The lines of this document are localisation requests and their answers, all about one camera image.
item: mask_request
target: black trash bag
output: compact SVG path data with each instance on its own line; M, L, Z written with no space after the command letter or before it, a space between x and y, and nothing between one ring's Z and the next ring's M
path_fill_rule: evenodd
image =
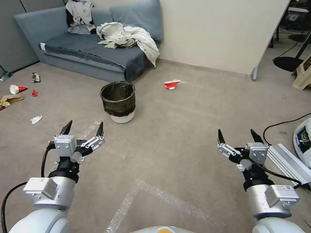
M135 87L127 82L115 82L100 90L104 110L116 117L124 117L135 109Z

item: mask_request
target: white bucket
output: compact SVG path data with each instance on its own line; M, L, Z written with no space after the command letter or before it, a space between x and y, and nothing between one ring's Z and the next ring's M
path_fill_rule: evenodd
M135 110L133 112L131 112L129 115L127 116L113 116L113 115L110 115L111 119L116 122L116 123L119 123L119 124L123 124L123 123L126 123L126 122L129 122L130 120L132 120L135 116Z

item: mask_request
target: gray partition panel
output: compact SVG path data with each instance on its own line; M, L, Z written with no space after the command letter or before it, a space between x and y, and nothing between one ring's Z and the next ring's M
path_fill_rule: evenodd
M0 1L0 64L5 70L14 71L38 61L13 18L24 12L19 0Z
M38 11L64 6L63 0L21 0L26 11Z

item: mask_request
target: blue sofa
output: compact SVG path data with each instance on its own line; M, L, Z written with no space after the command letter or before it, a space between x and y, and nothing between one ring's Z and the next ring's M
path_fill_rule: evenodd
M163 39L159 0L148 0L109 10L92 8L95 26L120 22L144 28L156 43ZM131 82L151 63L138 46L105 48L95 35L68 33L65 7L16 15L15 19L40 62L109 82Z

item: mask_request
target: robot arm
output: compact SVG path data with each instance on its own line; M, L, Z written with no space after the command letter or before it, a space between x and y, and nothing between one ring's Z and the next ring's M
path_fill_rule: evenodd
M69 233L70 228L66 214L74 198L74 187L79 180L79 166L85 156L91 154L104 143L103 122L96 136L90 140L79 140L68 135L70 121L50 148L56 149L59 156L57 169L48 177L30 178L23 191L29 196L33 205L40 208L16 223L10 233Z
M300 227L283 218L290 217L290 207L299 201L290 185L275 185L264 170L268 147L261 137L251 130L255 142L245 148L233 148L225 143L221 130L218 130L217 150L243 173L244 190L254 218L258 220L253 233L302 233Z

